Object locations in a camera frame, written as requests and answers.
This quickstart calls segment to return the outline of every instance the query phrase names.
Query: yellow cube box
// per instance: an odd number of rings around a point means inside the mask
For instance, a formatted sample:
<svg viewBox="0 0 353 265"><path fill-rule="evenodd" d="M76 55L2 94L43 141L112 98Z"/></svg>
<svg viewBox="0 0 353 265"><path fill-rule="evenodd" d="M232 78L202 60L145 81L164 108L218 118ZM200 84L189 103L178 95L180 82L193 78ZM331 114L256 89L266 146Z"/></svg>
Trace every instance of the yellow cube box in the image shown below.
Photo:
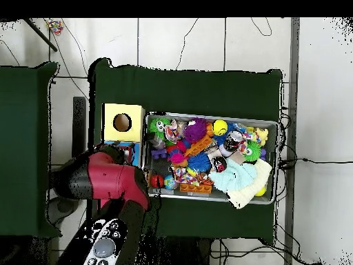
<svg viewBox="0 0 353 265"><path fill-rule="evenodd" d="M142 106L104 104L104 140L141 142L143 118Z"/></svg>

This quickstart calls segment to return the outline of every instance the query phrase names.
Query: gray metal bin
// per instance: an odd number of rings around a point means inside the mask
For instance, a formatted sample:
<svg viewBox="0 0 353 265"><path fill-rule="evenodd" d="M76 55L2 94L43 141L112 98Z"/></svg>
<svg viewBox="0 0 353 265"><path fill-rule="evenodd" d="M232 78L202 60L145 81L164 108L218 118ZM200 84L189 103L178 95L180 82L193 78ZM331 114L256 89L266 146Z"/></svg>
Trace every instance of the gray metal bin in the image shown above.
<svg viewBox="0 0 353 265"><path fill-rule="evenodd" d="M213 122L217 119L222 119L226 122L235 122L242 123L245 126L249 127L259 127L259 128L267 128L268 129L268 140L264 145L264 149L266 149L265 160L272 166L272 171L268 178L268 186L266 193L261 197L254 197L250 204L270 204L274 201L276 196L276 182L277 182L277 174L278 174L278 162L279 162L279 136L280 136L280 128L279 124L274 121L262 121L262 120L249 120L249 119L237 119L237 118L226 118L226 117L212 117L212 116L200 116L200 115L187 115L187 114L175 114L175 113L166 113L161 116L155 112L147 113L145 116L145 125L144 125L144 134L147 131L147 125L153 119L165 117L168 119L176 119L177 121L190 121L192 118L199 117L205 118L208 122ZM155 161L151 157L151 145L149 143L145 143L142 146L141 150L141 167L148 170L161 170L160 172L164 173L161 175L165 175L168 173L168 166L170 165L167 162L167 159L159 159ZM150 196L155 196L160 194L161 197L169 197L169 198L179 198L179 199L195 199L195 200L208 200L208 201L216 201L216 202L227 202L228 198L225 193L217 190L215 187L212 187L212 192L210 194L203 193L185 193L180 192L179 189L176 190L167 190L162 188L161 190L156 188L149 188L148 190Z"/></svg>

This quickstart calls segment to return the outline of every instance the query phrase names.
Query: red ball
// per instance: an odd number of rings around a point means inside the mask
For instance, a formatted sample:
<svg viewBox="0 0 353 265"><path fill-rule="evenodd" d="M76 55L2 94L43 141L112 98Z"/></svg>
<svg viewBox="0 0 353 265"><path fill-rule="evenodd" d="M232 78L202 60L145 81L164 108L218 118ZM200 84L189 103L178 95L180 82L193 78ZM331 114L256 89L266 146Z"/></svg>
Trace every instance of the red ball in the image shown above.
<svg viewBox="0 0 353 265"><path fill-rule="evenodd" d="M164 179L162 176L160 175L154 175L152 178L151 178L151 185L153 188L159 188L159 187L163 187L164 185Z"/></svg>

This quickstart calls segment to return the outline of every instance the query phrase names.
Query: dark green table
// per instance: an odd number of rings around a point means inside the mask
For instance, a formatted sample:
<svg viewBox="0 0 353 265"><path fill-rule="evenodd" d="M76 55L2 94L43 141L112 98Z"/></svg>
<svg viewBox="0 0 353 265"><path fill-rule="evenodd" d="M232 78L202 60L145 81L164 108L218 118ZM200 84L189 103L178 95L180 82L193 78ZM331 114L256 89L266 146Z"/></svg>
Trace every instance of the dark green table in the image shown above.
<svg viewBox="0 0 353 265"><path fill-rule="evenodd" d="M280 70L197 72L113 68L109 59L90 67L90 100L94 100L94 142L101 142L101 104L136 104L146 111L279 120ZM155 227L159 200L145 216L144 230ZM274 204L248 204L236 210L228 203L188 199L161 200L157 235L180 237L263 238L272 243Z"/></svg>
<svg viewBox="0 0 353 265"><path fill-rule="evenodd" d="M48 85L57 66L0 67L0 235L60 235L45 211Z"/></svg>

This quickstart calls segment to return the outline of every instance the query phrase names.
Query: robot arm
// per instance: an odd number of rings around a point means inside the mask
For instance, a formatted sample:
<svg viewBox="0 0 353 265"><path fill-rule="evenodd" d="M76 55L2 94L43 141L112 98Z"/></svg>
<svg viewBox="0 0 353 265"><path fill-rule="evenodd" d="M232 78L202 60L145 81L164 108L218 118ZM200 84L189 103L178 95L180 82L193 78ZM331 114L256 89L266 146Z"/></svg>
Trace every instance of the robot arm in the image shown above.
<svg viewBox="0 0 353 265"><path fill-rule="evenodd" d="M123 156L117 147L103 145L53 173L58 196L110 200L92 227L83 224L57 265L133 265L150 203L143 171L123 165Z"/></svg>

